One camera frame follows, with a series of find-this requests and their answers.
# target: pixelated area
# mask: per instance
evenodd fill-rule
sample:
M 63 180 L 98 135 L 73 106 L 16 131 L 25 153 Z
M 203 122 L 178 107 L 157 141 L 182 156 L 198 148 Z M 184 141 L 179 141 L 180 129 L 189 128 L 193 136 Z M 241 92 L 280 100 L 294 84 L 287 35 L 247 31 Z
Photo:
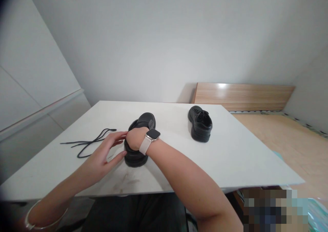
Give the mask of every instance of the pixelated area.
M 244 231 L 308 231 L 308 199 L 297 190 L 244 190 Z

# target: person's lap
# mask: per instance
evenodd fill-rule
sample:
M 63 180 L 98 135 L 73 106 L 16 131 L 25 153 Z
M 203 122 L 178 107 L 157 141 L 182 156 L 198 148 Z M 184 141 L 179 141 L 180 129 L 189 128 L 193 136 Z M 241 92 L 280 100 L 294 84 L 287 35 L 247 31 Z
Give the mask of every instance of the person's lap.
M 82 231 L 187 231 L 175 193 L 97 198 Z

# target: loose shoelace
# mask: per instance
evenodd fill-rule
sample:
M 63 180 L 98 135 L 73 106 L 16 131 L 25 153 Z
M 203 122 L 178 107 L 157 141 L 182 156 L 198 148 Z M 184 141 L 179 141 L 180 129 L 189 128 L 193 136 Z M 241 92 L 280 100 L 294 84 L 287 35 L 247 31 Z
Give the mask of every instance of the loose shoelace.
M 108 129 L 108 128 L 106 128 L 106 129 L 103 129 L 102 130 L 102 132 L 99 134 L 99 136 L 97 136 L 97 138 L 95 139 L 95 140 L 93 140 L 93 141 L 77 141 L 77 142 L 67 142 L 67 143 L 61 143 L 61 144 L 74 144 L 74 143 L 78 143 L 78 144 L 76 144 L 76 145 L 74 145 L 74 146 L 72 146 L 71 148 L 73 148 L 73 147 L 76 147 L 76 146 L 80 146 L 80 145 L 86 145 L 80 152 L 79 152 L 79 154 L 77 155 L 77 157 L 79 158 L 79 159 L 82 159 L 82 158 L 86 158 L 86 157 L 89 157 L 90 155 L 86 155 L 86 156 L 80 156 L 80 154 L 90 145 L 90 144 L 92 144 L 92 143 L 94 143 L 94 142 L 100 142 L 100 141 L 102 141 L 102 140 L 104 140 L 104 138 L 103 139 L 101 139 L 102 137 L 104 137 L 104 135 L 108 132 L 108 131 L 116 131 L 116 129 Z

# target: watch face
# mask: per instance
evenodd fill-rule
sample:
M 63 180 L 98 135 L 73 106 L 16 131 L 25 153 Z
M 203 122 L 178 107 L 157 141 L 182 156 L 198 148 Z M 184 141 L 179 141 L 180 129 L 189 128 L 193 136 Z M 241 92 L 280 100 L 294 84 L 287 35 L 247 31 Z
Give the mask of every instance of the watch face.
M 147 133 L 146 133 L 149 137 L 153 138 L 154 140 L 156 140 L 161 134 L 155 130 L 155 129 L 150 129 Z

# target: hand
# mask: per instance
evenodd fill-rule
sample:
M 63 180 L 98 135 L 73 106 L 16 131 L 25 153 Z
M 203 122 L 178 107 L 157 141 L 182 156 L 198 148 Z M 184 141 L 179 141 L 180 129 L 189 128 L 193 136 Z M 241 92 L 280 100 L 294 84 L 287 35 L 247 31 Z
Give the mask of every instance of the hand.
M 127 133 L 126 140 L 132 150 L 137 151 L 140 149 L 141 143 L 148 131 L 149 129 L 147 127 L 141 127 L 134 128 Z
M 91 187 L 99 182 L 107 173 L 109 173 L 126 155 L 126 151 L 120 152 L 115 158 L 107 162 L 109 150 L 123 142 L 127 131 L 110 133 L 94 151 L 94 153 L 68 177 L 76 193 Z

